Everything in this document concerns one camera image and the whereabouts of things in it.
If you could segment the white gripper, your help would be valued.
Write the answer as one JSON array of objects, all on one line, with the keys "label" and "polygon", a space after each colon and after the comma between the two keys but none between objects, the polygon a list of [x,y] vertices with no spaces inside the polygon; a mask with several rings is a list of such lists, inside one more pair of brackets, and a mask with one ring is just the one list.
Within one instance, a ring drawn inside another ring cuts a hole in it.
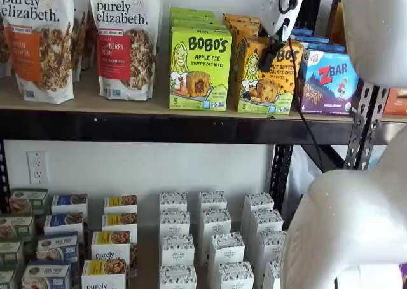
[{"label": "white gripper", "polygon": [[262,50],[259,69],[269,71],[280,50],[293,30],[303,0],[266,0],[262,6],[261,26],[269,36],[269,42]]}]

